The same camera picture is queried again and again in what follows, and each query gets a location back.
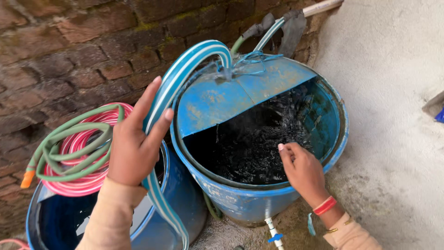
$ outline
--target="fingernail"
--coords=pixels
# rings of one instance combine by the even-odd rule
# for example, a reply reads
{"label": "fingernail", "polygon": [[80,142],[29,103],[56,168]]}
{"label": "fingernail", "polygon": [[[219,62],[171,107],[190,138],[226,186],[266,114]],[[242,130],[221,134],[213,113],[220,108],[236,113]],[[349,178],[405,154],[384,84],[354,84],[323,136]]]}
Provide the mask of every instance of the fingernail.
{"label": "fingernail", "polygon": [[174,116],[174,111],[172,109],[167,109],[165,112],[165,119],[172,121]]}

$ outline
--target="blue barrel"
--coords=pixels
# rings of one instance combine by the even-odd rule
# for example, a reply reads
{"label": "blue barrel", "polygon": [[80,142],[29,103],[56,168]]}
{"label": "blue barrel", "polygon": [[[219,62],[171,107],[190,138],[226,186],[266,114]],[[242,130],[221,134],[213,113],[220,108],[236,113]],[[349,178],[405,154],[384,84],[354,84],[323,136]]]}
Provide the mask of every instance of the blue barrel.
{"label": "blue barrel", "polygon": [[[155,171],[158,177],[163,176],[161,191],[185,225],[192,243],[204,228],[208,213],[202,190],[165,142]],[[31,249],[75,249],[82,235],[78,235],[79,230],[87,224],[85,213],[91,214],[96,201],[97,193],[77,198],[59,195],[48,198],[48,190],[40,183],[26,218]],[[182,238],[151,206],[148,196],[135,209],[130,234],[134,250],[182,249]]]}
{"label": "blue barrel", "polygon": [[300,195],[288,181],[271,185],[250,185],[214,174],[190,154],[184,138],[220,124],[290,89],[310,96],[310,109],[304,113],[303,125],[311,133],[315,156],[327,172],[344,151],[349,135],[349,120],[337,90],[313,69],[288,58],[246,65],[244,72],[230,81],[218,81],[211,75],[216,68],[196,76],[177,95],[173,109],[171,138],[180,159],[212,202],[227,217],[247,226],[264,225],[287,208]]}

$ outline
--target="hand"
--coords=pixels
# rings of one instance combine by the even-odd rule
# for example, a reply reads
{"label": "hand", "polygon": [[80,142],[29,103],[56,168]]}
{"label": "hand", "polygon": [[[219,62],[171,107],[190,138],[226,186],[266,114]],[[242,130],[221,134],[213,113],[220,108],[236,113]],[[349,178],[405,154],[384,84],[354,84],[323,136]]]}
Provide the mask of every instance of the hand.
{"label": "hand", "polygon": [[323,203],[330,194],[325,190],[321,163],[298,143],[279,144],[277,147],[292,187],[312,208]]}
{"label": "hand", "polygon": [[172,109],[165,110],[148,136],[142,131],[142,122],[161,83],[161,77],[156,77],[137,101],[132,113],[114,126],[108,177],[117,183],[139,185],[159,160],[160,145],[174,112]]}

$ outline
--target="splashing water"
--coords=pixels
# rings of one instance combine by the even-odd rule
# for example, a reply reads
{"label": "splashing water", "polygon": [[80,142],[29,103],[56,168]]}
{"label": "splashing water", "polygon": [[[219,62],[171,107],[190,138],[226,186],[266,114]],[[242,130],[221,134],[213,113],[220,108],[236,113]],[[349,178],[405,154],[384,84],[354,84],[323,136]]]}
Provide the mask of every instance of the splashing water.
{"label": "splashing water", "polygon": [[278,144],[297,142],[311,150],[310,134],[301,122],[307,89],[291,89],[251,109],[184,138],[202,166],[229,180],[254,184],[287,181]]}

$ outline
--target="blue striped hose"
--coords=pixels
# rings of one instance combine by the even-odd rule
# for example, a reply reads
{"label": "blue striped hose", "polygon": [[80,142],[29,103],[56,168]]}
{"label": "blue striped hose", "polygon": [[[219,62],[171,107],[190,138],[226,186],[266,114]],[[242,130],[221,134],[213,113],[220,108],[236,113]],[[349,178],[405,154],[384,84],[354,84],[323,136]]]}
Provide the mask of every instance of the blue striped hose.
{"label": "blue striped hose", "polygon": [[[171,105],[179,89],[193,70],[207,57],[219,55],[222,66],[232,68],[232,58],[225,44],[217,40],[200,42],[185,51],[168,69],[162,79],[162,84],[156,93],[153,105],[143,120],[143,130],[148,134],[154,123],[160,118],[163,111]],[[148,197],[156,210],[182,236],[183,249],[187,250],[190,244],[188,232],[179,216],[170,207],[160,191],[159,182],[154,170],[143,180],[142,184],[148,190]]]}
{"label": "blue striped hose", "polygon": [[283,17],[276,20],[276,22],[271,26],[271,28],[265,33],[259,43],[256,45],[253,51],[261,51],[264,48],[265,44],[270,40],[270,38],[275,34],[275,32],[280,29],[285,23],[285,19]]}

